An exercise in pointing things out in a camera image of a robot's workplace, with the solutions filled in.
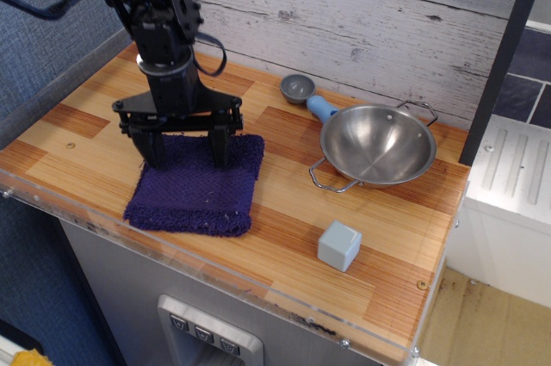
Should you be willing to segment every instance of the dark tile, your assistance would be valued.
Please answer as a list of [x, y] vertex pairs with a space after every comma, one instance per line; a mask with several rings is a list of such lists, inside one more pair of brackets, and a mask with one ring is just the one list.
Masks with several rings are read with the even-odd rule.
[[495, 115], [526, 122], [529, 118], [542, 84], [524, 78], [507, 75], [493, 108]]
[[547, 84], [530, 123], [551, 129], [551, 84]]
[[551, 34], [526, 28], [509, 73], [551, 82]]

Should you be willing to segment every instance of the button panel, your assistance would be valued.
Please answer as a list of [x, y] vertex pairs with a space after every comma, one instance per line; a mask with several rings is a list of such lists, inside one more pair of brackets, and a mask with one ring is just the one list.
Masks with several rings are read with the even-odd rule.
[[[213, 356], [219, 361], [216, 364], [264, 365], [263, 343], [260, 339], [210, 313], [168, 295], [161, 295], [158, 314], [170, 354], [176, 359], [175, 364], [184, 364], [193, 346], [200, 347], [199, 350], [205, 356], [210, 357], [210, 353], [214, 353]], [[194, 344], [189, 338], [196, 339], [197, 343]]]

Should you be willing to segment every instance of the white wood plank wall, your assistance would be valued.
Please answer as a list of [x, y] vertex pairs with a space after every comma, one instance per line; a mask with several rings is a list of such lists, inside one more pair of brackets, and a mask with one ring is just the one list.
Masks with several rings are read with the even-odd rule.
[[420, 99], [467, 129], [515, 0], [197, 1], [232, 61], [368, 102]]

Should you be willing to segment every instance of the button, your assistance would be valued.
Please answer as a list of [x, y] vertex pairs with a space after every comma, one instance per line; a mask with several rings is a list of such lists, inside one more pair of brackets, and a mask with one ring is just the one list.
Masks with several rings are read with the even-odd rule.
[[195, 326], [195, 335], [202, 340], [203, 342], [213, 343], [214, 337], [211, 332], [206, 331], [205, 329]]
[[188, 322], [184, 319], [180, 319], [179, 317], [176, 317], [174, 314], [170, 315], [170, 323], [176, 328], [183, 332], [187, 332], [189, 330]]
[[220, 347], [223, 351], [227, 351], [231, 355], [239, 356], [239, 346], [229, 340], [220, 338]]

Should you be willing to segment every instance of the navy blue towel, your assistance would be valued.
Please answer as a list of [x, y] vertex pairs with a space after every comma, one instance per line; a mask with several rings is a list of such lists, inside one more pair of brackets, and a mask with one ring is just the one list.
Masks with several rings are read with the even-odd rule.
[[232, 136], [215, 168], [208, 137], [164, 135], [159, 169], [144, 165], [124, 218], [144, 230], [237, 237], [251, 228], [252, 194], [264, 155], [258, 135]]

